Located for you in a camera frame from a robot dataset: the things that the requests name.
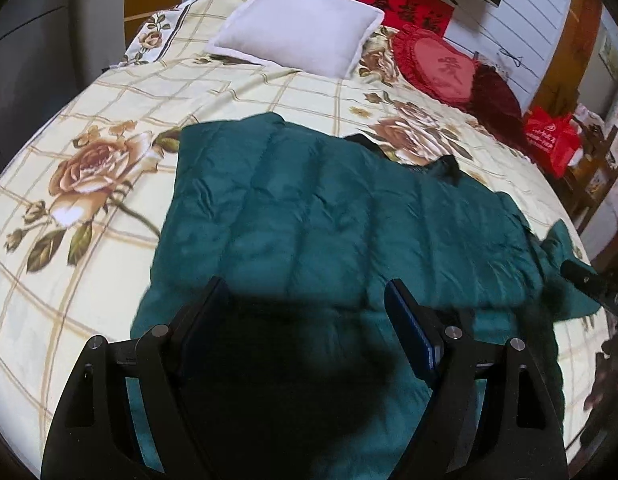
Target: white pillow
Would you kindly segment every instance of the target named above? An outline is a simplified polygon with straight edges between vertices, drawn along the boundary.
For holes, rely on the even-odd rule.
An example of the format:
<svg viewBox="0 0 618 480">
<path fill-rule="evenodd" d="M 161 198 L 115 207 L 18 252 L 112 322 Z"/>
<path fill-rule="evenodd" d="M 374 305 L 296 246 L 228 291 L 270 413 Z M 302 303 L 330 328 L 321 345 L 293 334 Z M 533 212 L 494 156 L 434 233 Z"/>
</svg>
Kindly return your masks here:
<svg viewBox="0 0 618 480">
<path fill-rule="evenodd" d="M 383 19 L 380 9 L 354 0 L 247 0 L 206 50 L 346 79 Z"/>
</svg>

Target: screw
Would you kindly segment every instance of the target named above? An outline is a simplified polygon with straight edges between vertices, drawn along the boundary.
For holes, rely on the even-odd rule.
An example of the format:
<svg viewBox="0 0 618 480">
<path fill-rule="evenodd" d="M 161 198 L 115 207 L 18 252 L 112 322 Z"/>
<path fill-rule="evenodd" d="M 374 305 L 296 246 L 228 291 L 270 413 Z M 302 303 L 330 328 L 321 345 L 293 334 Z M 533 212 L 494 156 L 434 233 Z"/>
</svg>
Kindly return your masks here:
<svg viewBox="0 0 618 480">
<path fill-rule="evenodd" d="M 522 351 L 524 350 L 524 341 L 522 341 L 521 339 L 518 339 L 517 337 L 513 338 L 511 340 L 511 346 L 518 351 Z"/>
<path fill-rule="evenodd" d="M 104 342 L 104 338 L 101 335 L 95 335 L 93 337 L 91 337 L 88 341 L 87 341 L 87 345 L 89 346 L 89 348 L 91 348 L 92 350 L 95 350 L 96 348 L 98 348 L 100 345 L 102 345 L 102 343 Z"/>
<path fill-rule="evenodd" d="M 154 337 L 162 337 L 169 333 L 169 325 L 156 325 L 151 329 L 151 335 Z"/>
<path fill-rule="evenodd" d="M 460 339 L 462 337 L 462 330 L 457 326 L 448 326 L 444 329 L 444 333 L 451 339 Z"/>
</svg>

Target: floral bedsheet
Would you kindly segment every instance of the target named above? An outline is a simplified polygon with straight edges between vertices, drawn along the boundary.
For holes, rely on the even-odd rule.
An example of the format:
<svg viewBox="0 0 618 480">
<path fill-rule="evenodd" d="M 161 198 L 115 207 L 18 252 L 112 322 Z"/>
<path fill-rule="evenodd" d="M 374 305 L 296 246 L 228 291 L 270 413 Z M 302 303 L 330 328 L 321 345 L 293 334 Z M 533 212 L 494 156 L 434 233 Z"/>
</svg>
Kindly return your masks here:
<svg viewBox="0 0 618 480">
<path fill-rule="evenodd" d="M 411 87 L 381 27 L 349 80 L 209 56 L 246 0 L 191 0 L 144 24 L 118 68 L 42 127 L 0 177 L 0 431 L 39 474 L 64 384 L 85 341 L 129 337 L 172 197 L 180 129 L 275 111 L 327 135 L 365 134 L 397 162 L 451 153 L 509 193 L 543 238 L 569 217 L 540 171 L 475 119 Z M 565 441 L 586 420 L 604 316 L 560 323 Z"/>
</svg>

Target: red cushion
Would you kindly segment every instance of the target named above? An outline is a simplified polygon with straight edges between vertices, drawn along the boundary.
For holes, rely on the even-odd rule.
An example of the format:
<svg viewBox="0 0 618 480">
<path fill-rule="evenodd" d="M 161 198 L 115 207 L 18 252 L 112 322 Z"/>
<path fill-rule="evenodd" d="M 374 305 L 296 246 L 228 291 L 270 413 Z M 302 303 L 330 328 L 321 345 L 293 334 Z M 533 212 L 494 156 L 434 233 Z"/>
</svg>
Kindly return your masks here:
<svg viewBox="0 0 618 480">
<path fill-rule="evenodd" d="M 492 66 L 480 64 L 476 70 L 467 111 L 497 140 L 527 152 L 520 103 Z"/>
<path fill-rule="evenodd" d="M 477 63 L 443 38 L 405 25 L 393 37 L 393 54 L 404 78 L 440 102 L 464 110 L 471 99 Z"/>
</svg>

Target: red heart-shaped pillow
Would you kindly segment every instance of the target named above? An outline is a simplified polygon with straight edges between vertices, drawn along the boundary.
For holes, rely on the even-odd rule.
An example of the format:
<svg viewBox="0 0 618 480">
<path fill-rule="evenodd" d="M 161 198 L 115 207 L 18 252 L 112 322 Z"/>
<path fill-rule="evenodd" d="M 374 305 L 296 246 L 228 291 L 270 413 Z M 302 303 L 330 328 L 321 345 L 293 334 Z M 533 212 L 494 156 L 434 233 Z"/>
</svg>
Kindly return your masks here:
<svg viewBox="0 0 618 480">
<path fill-rule="evenodd" d="M 393 55 L 404 78 L 448 105 L 466 109 L 478 63 L 425 28 L 406 25 L 393 37 Z"/>
</svg>

